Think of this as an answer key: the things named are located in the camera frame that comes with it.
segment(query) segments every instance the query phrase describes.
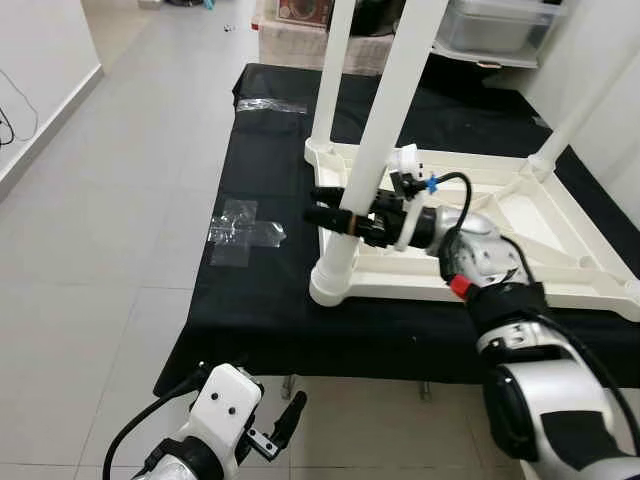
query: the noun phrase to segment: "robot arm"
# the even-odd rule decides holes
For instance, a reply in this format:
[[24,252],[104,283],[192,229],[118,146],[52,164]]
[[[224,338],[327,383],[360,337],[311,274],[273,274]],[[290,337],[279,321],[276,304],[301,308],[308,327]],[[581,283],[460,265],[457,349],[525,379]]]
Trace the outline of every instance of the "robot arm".
[[[304,392],[298,392],[275,422],[271,435],[260,433],[254,426],[254,412],[262,399],[263,388],[251,376],[229,364],[211,370],[204,365],[178,387],[167,399],[191,390],[200,393],[192,405],[187,422],[171,438],[165,438],[144,462],[135,480],[232,480],[238,465],[251,450],[267,461],[273,461],[289,444],[306,404]],[[149,409],[132,421],[123,432],[130,431],[146,417]],[[107,453],[103,480],[109,480],[111,460],[119,441],[118,435]]]
[[[392,172],[392,180],[395,192],[378,192],[373,218],[340,210],[336,188],[316,188],[312,198],[328,208],[314,206],[305,218],[369,245],[394,245],[411,210],[403,207],[405,199],[434,180],[416,180],[406,170]],[[617,395],[638,449],[637,423],[626,401],[586,347],[550,319],[544,288],[520,247],[488,219],[467,215],[471,193],[465,183],[465,208],[422,207],[409,245],[439,258],[442,278],[468,308],[487,365],[483,393],[495,442],[542,479],[640,478],[640,458],[620,451],[613,438],[602,386]]]

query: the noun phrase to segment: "black tablecloth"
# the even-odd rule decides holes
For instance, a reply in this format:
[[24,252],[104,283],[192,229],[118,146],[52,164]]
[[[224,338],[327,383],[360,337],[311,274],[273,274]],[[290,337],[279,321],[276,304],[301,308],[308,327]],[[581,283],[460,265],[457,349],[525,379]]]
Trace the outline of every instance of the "black tablecloth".
[[[214,213],[229,198],[258,201],[258,220],[282,223],[281,247],[252,248],[248,267],[198,272],[187,323],[154,392],[164,393],[200,360],[242,364],[253,374],[362,376],[477,383],[481,364],[471,322],[460,304],[349,298],[323,308],[309,297],[318,258],[316,229],[302,221],[313,169],[303,158],[313,121],[318,72],[249,65],[236,102],[277,98],[307,114],[272,110],[236,114]],[[358,143],[377,78],[343,77],[332,138]],[[549,130],[516,92],[420,88],[398,145],[524,157]],[[640,234],[568,150],[557,175],[636,275]],[[556,310],[622,385],[640,386],[640,325],[611,312]]]

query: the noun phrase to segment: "tiled floor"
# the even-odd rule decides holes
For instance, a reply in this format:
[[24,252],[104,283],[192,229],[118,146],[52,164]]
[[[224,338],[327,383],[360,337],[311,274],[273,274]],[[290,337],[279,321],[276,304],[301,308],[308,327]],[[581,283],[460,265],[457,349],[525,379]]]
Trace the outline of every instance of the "tiled floor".
[[[153,12],[0,204],[0,478],[97,480],[112,436],[150,402],[184,323],[233,121],[257,59],[252,0]],[[223,26],[236,29],[225,32]],[[263,378],[258,425],[285,407]],[[302,378],[290,448],[241,480],[516,479],[477,387]],[[115,479],[185,419],[174,401],[128,438]]]
[[153,18],[137,0],[82,0],[102,67],[111,71],[118,58]]

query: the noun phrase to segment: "clear tape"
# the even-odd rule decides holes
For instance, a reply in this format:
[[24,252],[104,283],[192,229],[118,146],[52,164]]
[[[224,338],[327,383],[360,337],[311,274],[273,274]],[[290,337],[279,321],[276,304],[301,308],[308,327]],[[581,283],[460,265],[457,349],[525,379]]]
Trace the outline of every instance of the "clear tape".
[[256,201],[229,199],[222,215],[211,218],[207,240],[214,247],[209,265],[246,267],[251,247],[280,247],[287,238],[282,225],[256,221],[257,210]]
[[238,100],[236,112],[252,112],[255,110],[274,110],[285,113],[307,113],[307,106],[302,103],[287,102],[277,98],[243,98]]

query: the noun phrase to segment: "blue cable tie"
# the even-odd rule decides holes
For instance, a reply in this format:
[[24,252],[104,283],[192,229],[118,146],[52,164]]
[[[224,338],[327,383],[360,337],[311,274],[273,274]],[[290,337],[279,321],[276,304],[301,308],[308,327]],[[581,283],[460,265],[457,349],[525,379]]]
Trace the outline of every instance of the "blue cable tie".
[[432,173],[431,178],[425,182],[427,184],[427,189],[429,190],[429,195],[433,195],[438,190],[438,179]]

